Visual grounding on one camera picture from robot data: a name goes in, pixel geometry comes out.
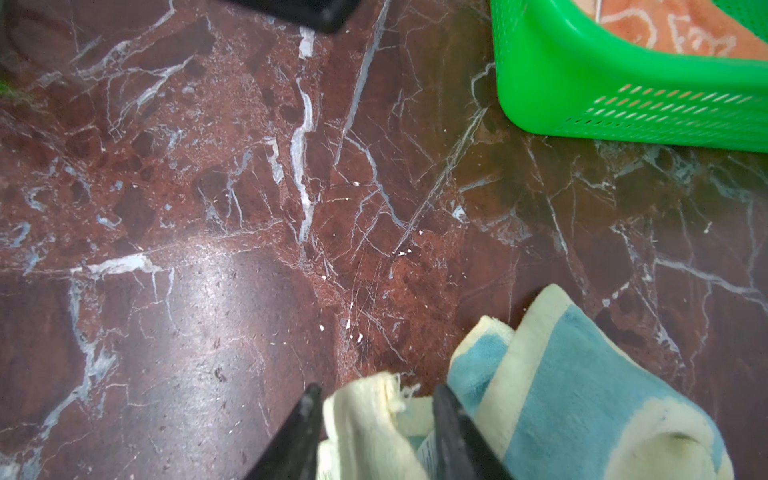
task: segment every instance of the blue and cream towel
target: blue and cream towel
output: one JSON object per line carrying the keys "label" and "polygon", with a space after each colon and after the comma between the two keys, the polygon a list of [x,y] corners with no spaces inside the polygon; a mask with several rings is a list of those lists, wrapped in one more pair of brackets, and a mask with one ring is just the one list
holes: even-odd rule
{"label": "blue and cream towel", "polygon": [[[447,383],[516,480],[733,479],[710,417],[633,362],[556,285],[516,331],[480,319]],[[431,399],[410,398],[397,375],[349,384],[323,415],[318,478],[435,477]]]}

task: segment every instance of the basket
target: basket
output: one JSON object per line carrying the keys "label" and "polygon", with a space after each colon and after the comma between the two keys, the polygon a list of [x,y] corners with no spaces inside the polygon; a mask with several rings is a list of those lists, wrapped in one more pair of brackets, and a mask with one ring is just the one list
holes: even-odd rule
{"label": "basket", "polygon": [[[765,0],[717,3],[768,16]],[[491,10],[498,99],[520,128],[768,152],[768,62],[638,47],[572,0],[491,0]]]}

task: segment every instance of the marble surface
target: marble surface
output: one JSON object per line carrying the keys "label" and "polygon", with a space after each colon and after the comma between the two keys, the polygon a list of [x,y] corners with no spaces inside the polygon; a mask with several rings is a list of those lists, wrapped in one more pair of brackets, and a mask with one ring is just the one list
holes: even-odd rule
{"label": "marble surface", "polygon": [[520,131],[482,0],[6,2],[0,478],[238,478],[559,283],[768,472],[768,157]]}

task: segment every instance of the orange cloth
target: orange cloth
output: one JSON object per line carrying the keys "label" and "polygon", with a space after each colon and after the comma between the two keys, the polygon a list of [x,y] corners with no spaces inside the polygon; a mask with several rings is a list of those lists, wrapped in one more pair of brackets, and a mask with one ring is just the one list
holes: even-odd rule
{"label": "orange cloth", "polygon": [[[574,1],[594,18],[594,0]],[[600,24],[651,50],[768,61],[768,43],[711,0],[603,0]]]}

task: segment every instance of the folded cloth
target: folded cloth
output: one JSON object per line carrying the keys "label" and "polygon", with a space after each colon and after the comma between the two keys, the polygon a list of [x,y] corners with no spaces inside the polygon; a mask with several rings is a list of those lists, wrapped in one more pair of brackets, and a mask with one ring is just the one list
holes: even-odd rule
{"label": "folded cloth", "polygon": [[[539,294],[517,331],[480,319],[447,383],[517,480],[733,479],[707,414],[633,362],[558,286]],[[436,478],[431,400],[411,394],[380,373],[328,398],[317,478]]]}
{"label": "folded cloth", "polygon": [[[574,0],[596,17],[597,0]],[[614,35],[680,55],[768,60],[768,43],[711,0],[602,0],[599,23]]]}

